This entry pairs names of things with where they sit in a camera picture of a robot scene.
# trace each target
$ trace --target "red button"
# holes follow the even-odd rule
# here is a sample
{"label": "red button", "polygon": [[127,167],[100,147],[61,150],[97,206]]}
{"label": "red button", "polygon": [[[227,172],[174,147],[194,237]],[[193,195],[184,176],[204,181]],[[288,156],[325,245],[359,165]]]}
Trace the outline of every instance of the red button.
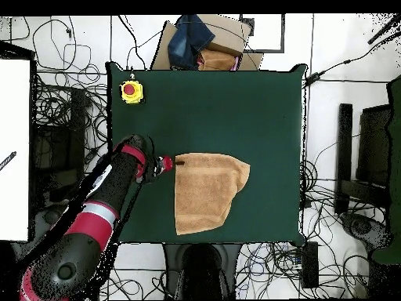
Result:
{"label": "red button", "polygon": [[135,92],[134,85],[127,84],[124,86],[124,93],[127,95],[133,95]]}
{"label": "red button", "polygon": [[163,157],[163,163],[164,163],[164,170],[166,172],[172,170],[172,159],[169,156]]}

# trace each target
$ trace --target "green tabletop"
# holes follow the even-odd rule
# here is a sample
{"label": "green tabletop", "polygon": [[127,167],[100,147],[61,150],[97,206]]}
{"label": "green tabletop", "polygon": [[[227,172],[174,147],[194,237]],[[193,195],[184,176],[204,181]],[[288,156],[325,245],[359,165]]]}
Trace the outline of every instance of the green tabletop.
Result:
{"label": "green tabletop", "polygon": [[299,162],[306,65],[290,72],[136,71],[146,100],[136,105],[126,104],[119,92],[130,72],[116,63],[107,66],[113,145],[137,133],[150,136],[159,155],[228,154],[251,166],[249,180],[233,199],[222,227],[176,235],[171,171],[143,186],[121,241],[302,244]]}

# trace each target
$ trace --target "denim cloth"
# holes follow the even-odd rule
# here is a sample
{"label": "denim cloth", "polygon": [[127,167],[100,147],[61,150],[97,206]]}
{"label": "denim cloth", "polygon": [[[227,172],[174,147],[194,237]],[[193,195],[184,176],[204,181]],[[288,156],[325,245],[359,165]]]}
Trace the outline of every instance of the denim cloth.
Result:
{"label": "denim cloth", "polygon": [[182,15],[175,26],[178,30],[168,44],[170,66],[196,70],[198,53],[215,35],[197,15]]}

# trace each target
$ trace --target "white board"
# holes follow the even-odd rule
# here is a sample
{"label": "white board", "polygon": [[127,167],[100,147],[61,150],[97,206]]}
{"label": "white board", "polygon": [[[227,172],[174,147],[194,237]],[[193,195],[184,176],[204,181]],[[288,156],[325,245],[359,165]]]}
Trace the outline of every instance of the white board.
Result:
{"label": "white board", "polygon": [[27,241],[30,62],[0,59],[0,240]]}

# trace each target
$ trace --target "orange towel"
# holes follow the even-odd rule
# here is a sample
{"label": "orange towel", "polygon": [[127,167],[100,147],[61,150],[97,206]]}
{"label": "orange towel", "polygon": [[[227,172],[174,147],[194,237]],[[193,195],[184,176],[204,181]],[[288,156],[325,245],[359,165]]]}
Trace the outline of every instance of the orange towel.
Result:
{"label": "orange towel", "polygon": [[199,61],[199,71],[229,71],[235,64],[235,57],[222,52],[202,49]]}
{"label": "orange towel", "polygon": [[234,196],[244,188],[250,165],[224,154],[175,157],[175,229],[178,235],[224,224]]}

